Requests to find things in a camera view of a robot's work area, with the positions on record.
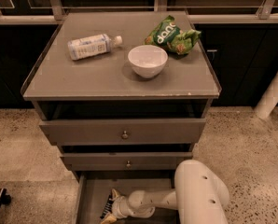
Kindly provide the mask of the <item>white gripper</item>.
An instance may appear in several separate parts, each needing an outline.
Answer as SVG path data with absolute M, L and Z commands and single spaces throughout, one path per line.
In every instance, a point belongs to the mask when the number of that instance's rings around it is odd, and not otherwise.
M 116 189 L 111 190 L 111 197 L 114 201 L 112 204 L 112 214 L 107 213 L 100 224 L 113 224 L 117 221 L 117 218 L 122 219 L 134 216 L 135 208 L 130 197 L 121 196 L 121 193 Z

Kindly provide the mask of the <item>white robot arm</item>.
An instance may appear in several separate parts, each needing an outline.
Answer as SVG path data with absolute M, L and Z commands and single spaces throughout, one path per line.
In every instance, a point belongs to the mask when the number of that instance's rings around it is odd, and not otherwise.
M 114 191 L 101 224 L 155 224 L 159 207 L 177 209 L 181 224 L 278 224 L 278 72 L 256 107 L 212 107 L 207 120 L 173 189 Z

